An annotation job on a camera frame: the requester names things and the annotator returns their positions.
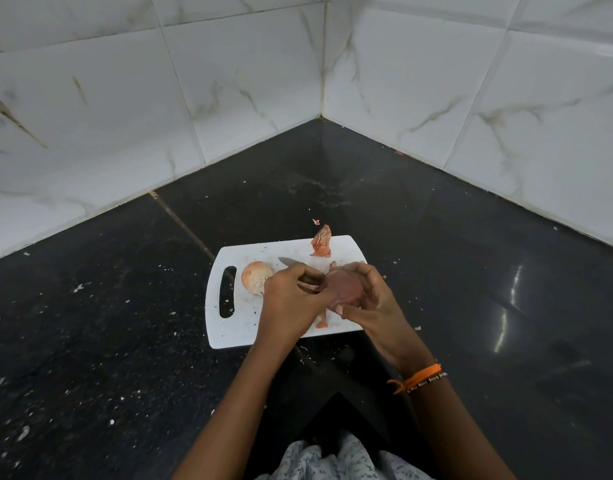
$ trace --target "wrist band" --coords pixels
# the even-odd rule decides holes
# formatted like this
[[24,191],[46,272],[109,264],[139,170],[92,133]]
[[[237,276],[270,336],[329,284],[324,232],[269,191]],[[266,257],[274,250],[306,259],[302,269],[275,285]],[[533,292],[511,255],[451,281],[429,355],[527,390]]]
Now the wrist band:
[[398,389],[393,393],[400,394],[402,391],[410,392],[416,390],[429,382],[446,377],[447,373],[442,371],[442,366],[439,363],[434,363],[430,367],[424,368],[422,371],[416,372],[411,378],[404,382],[389,379],[387,384],[398,384]]

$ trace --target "left hand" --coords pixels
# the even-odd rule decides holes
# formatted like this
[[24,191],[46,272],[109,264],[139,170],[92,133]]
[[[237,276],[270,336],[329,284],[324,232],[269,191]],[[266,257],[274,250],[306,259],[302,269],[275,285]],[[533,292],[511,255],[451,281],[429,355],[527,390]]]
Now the left hand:
[[267,279],[255,344],[277,350],[284,359],[337,296],[333,290],[309,294],[297,281],[320,283],[324,277],[317,269],[298,263]]

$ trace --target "orange thread bracelet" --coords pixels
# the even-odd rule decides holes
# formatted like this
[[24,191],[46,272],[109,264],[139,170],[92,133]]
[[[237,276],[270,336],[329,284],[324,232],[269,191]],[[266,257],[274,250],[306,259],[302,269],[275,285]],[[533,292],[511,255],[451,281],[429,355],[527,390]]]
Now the orange thread bracelet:
[[442,366],[439,363],[434,363],[429,367],[425,367],[422,371],[416,372],[411,378],[404,382],[396,381],[395,379],[389,379],[387,384],[398,384],[398,389],[393,393],[394,395],[400,394],[402,391],[409,391],[414,387],[417,389],[419,383],[424,382],[432,376],[435,376],[442,372]]

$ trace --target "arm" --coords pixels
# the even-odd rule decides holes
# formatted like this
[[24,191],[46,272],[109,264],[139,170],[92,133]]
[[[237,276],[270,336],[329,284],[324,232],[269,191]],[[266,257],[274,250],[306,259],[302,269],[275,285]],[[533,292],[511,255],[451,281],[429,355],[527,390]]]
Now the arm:
[[297,340],[335,298],[331,291],[307,294],[297,281],[318,282],[322,277],[322,273],[301,263],[265,282],[255,342],[173,480],[242,477],[275,373]]
[[[339,305],[336,312],[358,323],[380,354],[398,368],[404,379],[436,363],[407,323],[393,293],[373,266],[344,266],[363,274],[368,283],[362,309]],[[447,378],[409,394],[444,477],[449,480],[513,480],[504,461],[487,441]]]

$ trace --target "patterned clothing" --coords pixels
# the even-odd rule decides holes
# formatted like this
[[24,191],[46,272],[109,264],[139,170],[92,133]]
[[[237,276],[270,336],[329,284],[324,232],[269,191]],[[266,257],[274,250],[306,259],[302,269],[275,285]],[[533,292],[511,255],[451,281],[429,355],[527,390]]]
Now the patterned clothing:
[[426,473],[386,451],[380,452],[381,465],[376,468],[359,439],[343,432],[337,458],[322,458],[322,449],[305,441],[288,446],[273,475],[256,480],[432,480]]

